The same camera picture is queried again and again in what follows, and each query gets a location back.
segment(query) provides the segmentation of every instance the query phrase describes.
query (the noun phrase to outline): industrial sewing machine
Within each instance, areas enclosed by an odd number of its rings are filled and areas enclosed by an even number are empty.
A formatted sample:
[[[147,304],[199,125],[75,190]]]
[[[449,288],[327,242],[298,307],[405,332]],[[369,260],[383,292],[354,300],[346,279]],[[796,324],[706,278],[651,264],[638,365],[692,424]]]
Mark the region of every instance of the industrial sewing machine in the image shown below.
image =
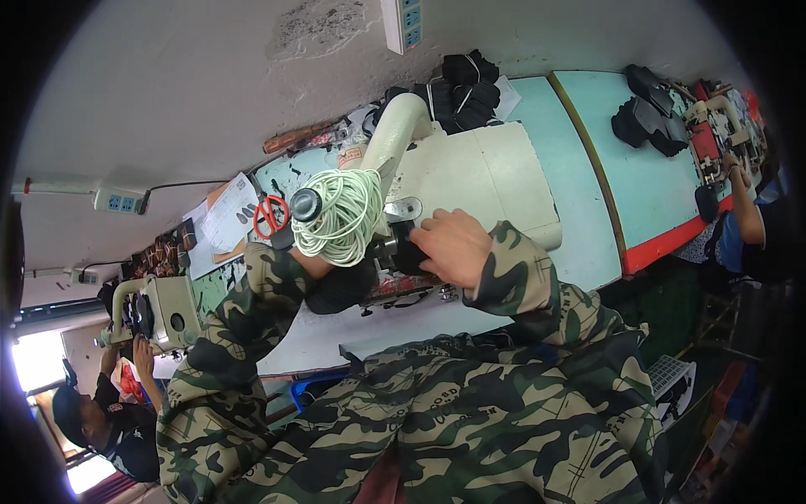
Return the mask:
[[[447,135],[439,123],[431,122],[421,98],[401,94],[388,104],[362,157],[353,166],[377,170],[381,193],[387,195],[385,219],[368,247],[379,282],[359,304],[363,314],[371,314],[371,306],[410,306],[430,291],[438,291],[444,302],[458,298],[452,285],[422,275],[418,265],[426,257],[408,240],[409,231],[436,208],[464,208],[485,229],[507,219],[546,250],[562,243],[554,199],[519,123]],[[418,299],[404,301],[413,295]],[[114,292],[112,330],[102,341],[133,337],[132,330],[123,326],[124,304],[133,307],[130,319],[135,332],[162,352],[193,345],[201,334],[187,277],[122,282]]]

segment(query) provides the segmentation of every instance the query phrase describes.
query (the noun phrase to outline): white cord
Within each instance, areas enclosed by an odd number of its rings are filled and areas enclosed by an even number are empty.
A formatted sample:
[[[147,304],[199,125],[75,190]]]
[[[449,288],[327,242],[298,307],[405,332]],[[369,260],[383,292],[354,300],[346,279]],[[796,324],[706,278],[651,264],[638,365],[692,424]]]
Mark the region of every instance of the white cord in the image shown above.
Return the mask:
[[[383,215],[380,174],[374,169],[326,170],[305,187],[322,197],[322,211],[309,223],[291,219],[299,251],[344,268],[361,262]]]

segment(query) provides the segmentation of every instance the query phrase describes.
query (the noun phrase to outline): scissors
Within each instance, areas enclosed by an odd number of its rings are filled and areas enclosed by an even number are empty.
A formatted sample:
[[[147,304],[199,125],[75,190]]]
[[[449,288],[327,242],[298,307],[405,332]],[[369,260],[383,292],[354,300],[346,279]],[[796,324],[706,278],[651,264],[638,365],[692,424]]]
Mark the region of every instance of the scissors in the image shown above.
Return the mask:
[[[274,218],[274,212],[272,211],[272,203],[276,203],[280,205],[280,208],[283,209],[283,222],[277,223],[277,220]],[[255,215],[252,217],[252,227],[255,228],[255,234],[258,235],[260,238],[264,240],[269,240],[272,238],[272,235],[278,232],[280,229],[285,227],[285,224],[289,221],[289,206],[285,203],[283,198],[279,198],[274,194],[266,195],[263,198],[263,201],[258,202],[257,209],[255,210]],[[268,228],[272,230],[271,233],[268,235],[264,235],[260,232],[260,227],[258,223],[262,222],[263,220],[266,221],[268,224]]]

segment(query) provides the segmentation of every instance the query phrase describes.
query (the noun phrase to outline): wall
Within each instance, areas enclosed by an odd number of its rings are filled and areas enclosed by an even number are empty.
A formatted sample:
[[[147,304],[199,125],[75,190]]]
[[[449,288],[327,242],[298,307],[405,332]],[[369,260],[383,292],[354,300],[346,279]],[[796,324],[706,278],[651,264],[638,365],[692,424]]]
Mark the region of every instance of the wall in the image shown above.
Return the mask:
[[[106,327],[107,323],[99,323],[61,333],[61,337],[64,340],[64,350],[67,352],[67,360],[70,361],[70,365],[78,377],[78,391],[82,394],[89,394],[90,397],[95,395],[101,355],[103,354],[103,348],[93,345],[93,339],[98,337],[101,329]]]
[[[269,136],[423,81],[442,55],[473,48],[512,76],[639,63],[684,81],[746,80],[693,0],[423,0],[422,16],[423,43],[403,57],[385,47],[378,0],[101,2],[43,87],[15,180],[144,190],[230,177],[264,158]],[[144,217],[94,211],[88,196],[27,196],[27,267],[124,259],[207,190],[156,191]],[[81,297],[37,280],[24,306]]]

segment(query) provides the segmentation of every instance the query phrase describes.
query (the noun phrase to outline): red table edge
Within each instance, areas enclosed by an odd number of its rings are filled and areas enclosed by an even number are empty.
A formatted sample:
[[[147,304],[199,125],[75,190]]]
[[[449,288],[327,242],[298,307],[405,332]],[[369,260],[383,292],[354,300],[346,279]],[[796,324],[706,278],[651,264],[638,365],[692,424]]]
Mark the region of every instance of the red table edge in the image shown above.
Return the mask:
[[[733,197],[728,195],[719,202],[719,213],[733,209]],[[625,275],[631,275],[638,270],[644,269],[661,257],[673,252],[686,244],[689,240],[699,235],[708,224],[697,215],[687,223],[655,236],[652,240],[647,240],[640,245],[628,248],[624,251],[624,262],[622,269]]]

